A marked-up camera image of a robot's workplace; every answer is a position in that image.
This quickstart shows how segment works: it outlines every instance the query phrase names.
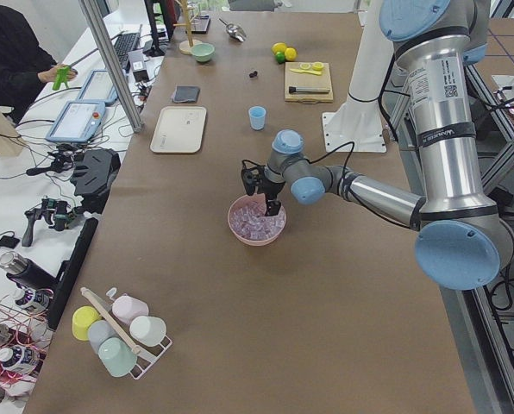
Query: white mount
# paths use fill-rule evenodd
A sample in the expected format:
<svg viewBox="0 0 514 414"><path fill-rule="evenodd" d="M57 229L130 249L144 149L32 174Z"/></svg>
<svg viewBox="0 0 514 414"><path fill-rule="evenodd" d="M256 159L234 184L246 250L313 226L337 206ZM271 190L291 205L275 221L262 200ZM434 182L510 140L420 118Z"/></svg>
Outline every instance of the white mount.
<svg viewBox="0 0 514 414"><path fill-rule="evenodd" d="M323 113L326 151L332 151L348 141L354 141L354 151L386 151L377 97L393 55L393 45L379 29L382 3L383 0L373 0L367 12L367 24L360 40L347 101L337 112ZM348 152L350 149L351 146L347 145L338 151Z"/></svg>

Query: hand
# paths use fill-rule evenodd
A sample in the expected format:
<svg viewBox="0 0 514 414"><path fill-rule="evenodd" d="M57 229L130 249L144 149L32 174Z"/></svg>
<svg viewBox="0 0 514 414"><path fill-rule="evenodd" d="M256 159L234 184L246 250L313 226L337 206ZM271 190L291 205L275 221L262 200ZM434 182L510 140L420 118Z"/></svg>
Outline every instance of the hand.
<svg viewBox="0 0 514 414"><path fill-rule="evenodd" d="M59 65L56 65L56 66L52 66L47 71L39 72L38 73L39 80L43 84L48 84L48 83L53 82L56 79L56 75L58 74L58 69L60 69L61 67L65 67L65 66L66 65L64 65L64 64L59 64ZM77 71L70 70L67 73L67 80L71 80L71 79L75 78L76 76L77 76Z"/></svg>

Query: keyboard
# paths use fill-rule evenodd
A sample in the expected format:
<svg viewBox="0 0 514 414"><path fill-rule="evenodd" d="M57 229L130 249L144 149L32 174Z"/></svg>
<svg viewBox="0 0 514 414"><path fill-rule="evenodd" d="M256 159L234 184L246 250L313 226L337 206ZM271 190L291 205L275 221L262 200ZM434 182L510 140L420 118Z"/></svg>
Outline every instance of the keyboard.
<svg viewBox="0 0 514 414"><path fill-rule="evenodd" d="M114 49L116 50L117 58L121 68L128 72L130 68L129 52L138 48L140 41L140 31L137 33L123 33L117 37Z"/></svg>

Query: green bowl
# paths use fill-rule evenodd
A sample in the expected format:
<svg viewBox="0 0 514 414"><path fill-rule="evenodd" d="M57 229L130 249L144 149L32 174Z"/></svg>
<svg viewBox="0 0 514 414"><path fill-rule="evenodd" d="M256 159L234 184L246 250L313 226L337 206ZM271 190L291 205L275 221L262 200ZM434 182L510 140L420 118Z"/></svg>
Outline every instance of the green bowl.
<svg viewBox="0 0 514 414"><path fill-rule="evenodd" d="M200 63L209 62L214 52L215 47L210 43L198 43L191 49L191 55Z"/></svg>

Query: metal scoop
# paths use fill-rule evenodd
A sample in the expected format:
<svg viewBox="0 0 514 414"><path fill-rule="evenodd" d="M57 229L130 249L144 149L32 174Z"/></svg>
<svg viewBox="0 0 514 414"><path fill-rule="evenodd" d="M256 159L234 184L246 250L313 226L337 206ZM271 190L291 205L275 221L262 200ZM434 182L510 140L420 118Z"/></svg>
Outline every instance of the metal scoop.
<svg viewBox="0 0 514 414"><path fill-rule="evenodd" d="M246 40L246 32L243 31L243 28L241 28L241 26L238 26L234 23L226 23L221 18L219 18L219 20L226 26L226 33L228 33L231 38L241 42L244 42Z"/></svg>

